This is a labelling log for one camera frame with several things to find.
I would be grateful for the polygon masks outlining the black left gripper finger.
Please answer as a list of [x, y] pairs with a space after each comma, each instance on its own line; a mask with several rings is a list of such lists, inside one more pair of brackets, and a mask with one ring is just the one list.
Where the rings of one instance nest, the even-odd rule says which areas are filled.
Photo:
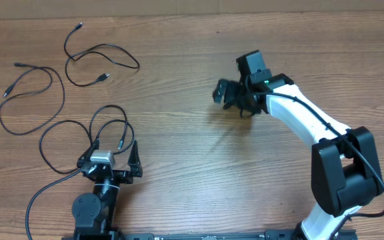
[[99, 148], [99, 140], [96, 139], [91, 146], [78, 158], [77, 167], [83, 167], [86, 162], [90, 161], [91, 155], [94, 150]]
[[134, 140], [130, 156], [127, 162], [128, 166], [130, 166], [130, 172], [134, 177], [142, 177], [143, 176], [143, 168], [141, 166], [140, 158], [139, 158], [139, 150], [138, 150], [138, 142]]

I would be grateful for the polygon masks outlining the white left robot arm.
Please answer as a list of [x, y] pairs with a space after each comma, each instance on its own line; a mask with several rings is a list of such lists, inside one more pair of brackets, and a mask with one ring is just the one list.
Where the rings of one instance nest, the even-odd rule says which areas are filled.
[[80, 156], [77, 166], [83, 176], [94, 182], [93, 191], [78, 196], [72, 205], [75, 218], [74, 239], [124, 239], [113, 226], [117, 198], [122, 184], [132, 184], [143, 176], [137, 141], [133, 141], [128, 158], [129, 170], [114, 169], [114, 153], [100, 150], [96, 141]]

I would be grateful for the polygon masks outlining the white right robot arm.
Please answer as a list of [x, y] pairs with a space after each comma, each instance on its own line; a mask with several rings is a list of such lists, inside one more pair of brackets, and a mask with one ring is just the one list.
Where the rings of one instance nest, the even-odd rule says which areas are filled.
[[310, 214], [285, 239], [356, 239], [343, 231], [360, 209], [384, 194], [384, 182], [372, 133], [352, 129], [310, 102], [284, 74], [254, 73], [240, 81], [220, 79], [213, 100], [251, 115], [266, 113], [282, 121], [311, 150], [311, 190], [316, 200]]

